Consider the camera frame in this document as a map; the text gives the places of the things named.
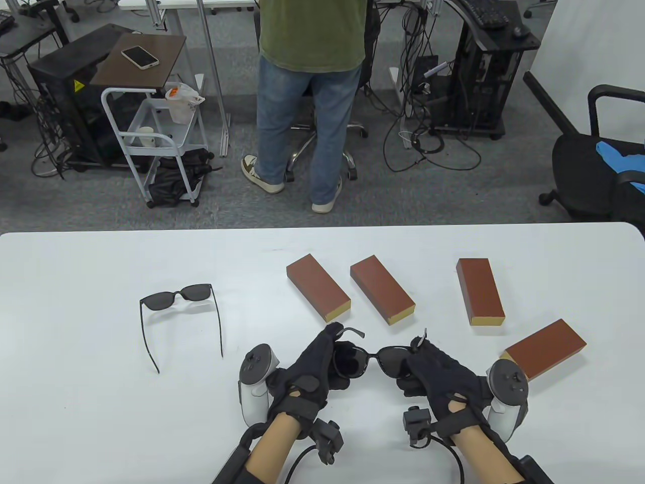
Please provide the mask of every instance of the chair wheel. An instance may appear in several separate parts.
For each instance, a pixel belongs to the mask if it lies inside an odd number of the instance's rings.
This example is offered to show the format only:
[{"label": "chair wheel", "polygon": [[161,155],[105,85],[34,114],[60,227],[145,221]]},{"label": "chair wheel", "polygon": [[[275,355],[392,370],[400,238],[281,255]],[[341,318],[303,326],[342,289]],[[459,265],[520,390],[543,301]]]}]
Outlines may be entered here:
[{"label": "chair wheel", "polygon": [[543,207],[546,207],[547,205],[551,205],[551,202],[555,199],[553,196],[553,192],[551,193],[543,193],[540,194],[538,197],[537,201],[542,205]]}]

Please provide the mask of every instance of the white smartphone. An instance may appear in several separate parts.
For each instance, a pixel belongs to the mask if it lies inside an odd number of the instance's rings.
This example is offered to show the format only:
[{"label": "white smartphone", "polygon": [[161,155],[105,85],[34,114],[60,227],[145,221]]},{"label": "white smartphone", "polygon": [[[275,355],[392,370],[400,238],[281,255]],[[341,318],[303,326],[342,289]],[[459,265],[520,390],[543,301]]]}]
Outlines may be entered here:
[{"label": "white smartphone", "polygon": [[139,45],[122,50],[121,53],[123,57],[141,70],[149,69],[159,64],[158,58]]}]

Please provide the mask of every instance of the green t-shirt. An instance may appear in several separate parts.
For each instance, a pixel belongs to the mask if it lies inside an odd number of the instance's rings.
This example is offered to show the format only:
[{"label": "green t-shirt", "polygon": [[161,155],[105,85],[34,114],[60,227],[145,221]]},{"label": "green t-shirt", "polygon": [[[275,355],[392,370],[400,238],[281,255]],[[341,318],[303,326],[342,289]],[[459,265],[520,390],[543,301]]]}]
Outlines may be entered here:
[{"label": "green t-shirt", "polygon": [[298,72],[342,72],[365,58],[367,0],[260,0],[260,51]]}]

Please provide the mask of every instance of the white sneaker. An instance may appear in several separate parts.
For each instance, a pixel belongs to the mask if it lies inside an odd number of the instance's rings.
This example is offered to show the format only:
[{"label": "white sneaker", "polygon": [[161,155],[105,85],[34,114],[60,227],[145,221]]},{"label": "white sneaker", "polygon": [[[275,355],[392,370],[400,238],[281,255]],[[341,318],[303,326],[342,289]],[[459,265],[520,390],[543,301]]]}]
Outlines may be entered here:
[{"label": "white sneaker", "polygon": [[279,193],[284,190],[284,183],[279,183],[278,185],[271,185],[270,183],[265,182],[260,178],[255,172],[255,164],[257,162],[257,156],[246,155],[242,158],[242,173],[244,176],[251,182],[255,183],[258,187],[263,189],[266,193]]},{"label": "white sneaker", "polygon": [[316,205],[315,203],[312,203],[312,210],[317,214],[328,214],[329,212],[331,212],[333,208],[333,204],[336,202],[338,195],[341,194],[341,190],[342,190],[342,177],[338,179],[338,187],[336,188],[336,195],[333,196],[333,200],[330,201],[329,203],[325,203],[324,205]]}]

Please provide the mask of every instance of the blue jeans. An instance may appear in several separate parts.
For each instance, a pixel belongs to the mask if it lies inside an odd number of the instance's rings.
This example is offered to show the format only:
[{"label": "blue jeans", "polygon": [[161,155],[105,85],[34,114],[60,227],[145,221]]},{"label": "blue jeans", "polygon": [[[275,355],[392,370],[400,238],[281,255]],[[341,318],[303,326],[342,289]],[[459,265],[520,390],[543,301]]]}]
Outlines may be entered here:
[{"label": "blue jeans", "polygon": [[288,133],[304,91],[311,83],[318,131],[310,167],[311,198],[318,205],[333,200],[360,76],[360,67],[347,72],[311,74],[282,69],[260,57],[255,164],[260,178],[272,185],[283,182],[290,156]]}]

